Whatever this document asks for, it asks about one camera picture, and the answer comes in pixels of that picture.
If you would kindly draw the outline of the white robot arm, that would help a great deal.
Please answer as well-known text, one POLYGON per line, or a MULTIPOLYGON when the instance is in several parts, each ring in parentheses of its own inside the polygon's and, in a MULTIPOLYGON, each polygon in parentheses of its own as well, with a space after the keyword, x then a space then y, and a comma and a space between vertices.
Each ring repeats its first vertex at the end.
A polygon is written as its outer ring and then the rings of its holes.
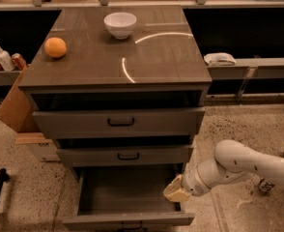
POLYGON ((163 195, 171 202, 185 202, 190 196, 202 196, 218 185, 234 184, 252 174, 284 189, 284 158, 259 153, 235 140, 222 140, 212 158, 196 166, 188 163, 163 195))

